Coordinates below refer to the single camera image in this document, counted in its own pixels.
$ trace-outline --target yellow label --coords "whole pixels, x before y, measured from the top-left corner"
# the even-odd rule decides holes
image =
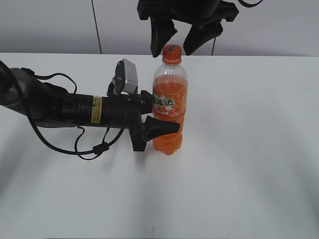
[[[93,96],[91,123],[100,123],[102,116],[102,97]]]

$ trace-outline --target screw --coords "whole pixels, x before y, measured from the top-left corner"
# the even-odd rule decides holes
[[[72,108],[74,105],[73,105],[73,103],[71,103],[71,102],[67,102],[67,103],[65,103],[65,107],[67,107],[67,108]]]

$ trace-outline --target orange soda bottle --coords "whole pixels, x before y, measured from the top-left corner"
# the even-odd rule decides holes
[[[156,119],[177,122],[177,133],[154,139],[154,148],[167,155],[181,147],[184,115],[186,111],[187,74],[181,66],[181,48],[167,45],[163,49],[163,64],[157,69],[153,81],[153,114]]]

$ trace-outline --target black cable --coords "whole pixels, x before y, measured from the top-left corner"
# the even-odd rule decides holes
[[[77,91],[77,89],[78,89],[78,87],[77,87],[77,85],[76,85],[76,83],[75,83],[75,81],[73,81],[72,79],[71,79],[71,77],[69,77],[68,75],[65,75],[65,74],[63,74],[63,73],[54,73],[54,74],[52,74],[52,75],[49,75],[49,76],[39,76],[39,75],[36,75],[35,73],[34,73],[34,71],[32,71],[31,69],[28,69],[28,68],[21,68],[24,72],[26,72],[26,73],[28,73],[29,75],[31,75],[31,76],[33,76],[33,77],[35,77],[35,78],[37,78],[37,79],[39,79],[39,80],[50,80],[51,78],[53,78],[53,77],[55,77],[55,76],[63,76],[63,77],[65,77],[65,78],[67,78],[67,79],[69,79],[73,84],[74,84],[74,86],[75,86],[75,88],[74,88],[74,94],[76,93],[76,91]]]
[[[84,160],[93,160],[93,159],[96,159],[97,157],[101,156],[102,153],[106,150],[108,150],[110,148],[111,145],[113,145],[116,141],[118,141],[118,139],[121,137],[125,127],[126,127],[126,120],[127,120],[127,107],[125,107],[125,116],[124,116],[124,123],[120,129],[120,131],[118,132],[118,134],[116,135],[116,137],[110,142],[110,143],[106,143],[105,142],[105,137],[106,135],[108,134],[108,132],[110,131],[110,127],[111,127],[111,124],[109,124],[109,126],[107,127],[106,129],[106,132],[103,136],[103,139],[102,139],[102,143],[99,144],[98,146],[102,146],[102,150],[100,151],[100,153],[98,153],[95,157],[93,158],[84,158],[83,156],[81,156],[80,154],[78,154],[77,156],[79,156],[80,158],[84,159]],[[80,138],[83,136],[84,132],[85,132],[85,129],[79,125],[77,125],[77,128],[81,129],[82,130],[82,133],[76,138],[75,140],[75,143],[74,143],[74,151],[75,152],[78,152],[78,142],[80,140]]]
[[[215,43],[216,43],[216,37],[214,38],[213,48],[211,49],[211,55],[214,54]]]
[[[76,91],[78,89],[76,83],[71,79],[71,77],[69,77],[68,75],[65,75],[63,73],[54,73],[54,74],[49,75],[49,76],[39,76],[39,75],[33,75],[33,76],[39,80],[49,80],[55,76],[64,76],[65,78],[69,79],[74,84],[74,92],[73,92],[74,94],[76,94]]]
[[[55,150],[57,152],[60,152],[60,153],[64,153],[64,154],[69,154],[69,155],[87,155],[87,154],[91,154],[91,153],[95,153],[94,150],[89,150],[89,151],[82,151],[82,152],[75,152],[75,151],[68,151],[68,150],[64,150],[64,149],[61,149],[61,148],[58,148],[58,147],[55,147],[54,145],[52,145],[51,143],[49,143],[44,137],[43,135],[41,134],[41,132],[39,131],[38,127],[36,126],[35,122],[34,122],[34,119],[33,119],[33,116],[30,112],[30,109],[29,109],[29,106],[24,98],[24,95],[23,95],[23,92],[22,92],[22,89],[19,85],[19,82],[18,80],[15,78],[15,76],[13,75],[12,71],[2,62],[0,61],[0,67],[4,70],[4,72],[6,73],[7,75],[7,79],[9,79],[16,91],[17,91],[17,94],[21,100],[21,103],[24,107],[24,110],[25,110],[25,113],[26,113],[26,116],[29,120],[29,123],[31,125],[31,127],[33,128],[35,134],[39,137],[39,139],[46,145],[48,146],[49,148],[51,148],[52,150]]]
[[[240,4],[242,4],[242,5],[245,6],[245,7],[255,7],[255,6],[261,4],[261,2],[262,2],[263,0],[260,0],[260,1],[257,2],[257,3],[247,3],[247,2],[245,2],[244,0],[238,0],[238,1],[239,1]]]
[[[106,132],[105,132],[105,134],[104,134],[104,136],[103,136],[103,139],[102,139],[102,143],[105,143],[105,137],[106,137],[106,135],[108,134],[108,132],[110,131],[110,126],[111,126],[111,124],[108,126],[108,128],[106,129]]]
[[[78,153],[77,156],[84,159],[84,160],[87,160],[87,161],[90,161],[90,160],[96,159],[97,157],[100,157],[102,153],[97,154],[93,158],[85,158],[85,157],[81,156],[81,154],[78,151],[78,142],[79,142],[80,138],[82,137],[82,135],[84,134],[85,129],[81,126],[78,126],[78,125],[77,125],[77,127],[82,130],[82,133],[76,138],[75,143],[74,143],[74,151]]]
[[[125,106],[124,123],[123,123],[122,128],[120,129],[118,135],[109,143],[109,146],[113,145],[121,137],[121,135],[122,135],[122,133],[125,130],[125,127],[126,127],[127,116],[128,116],[127,106]]]

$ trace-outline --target white table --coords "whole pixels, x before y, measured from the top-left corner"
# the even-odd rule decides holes
[[[100,96],[124,57],[151,91],[160,64],[151,56],[0,54],[9,67],[63,72],[78,93]],[[133,152],[125,131],[83,161],[50,150],[1,107],[0,238],[319,238],[319,58],[191,56],[183,65],[184,140],[172,156],[151,143]],[[81,150],[104,131],[88,129]],[[73,149],[80,130],[42,132]]]

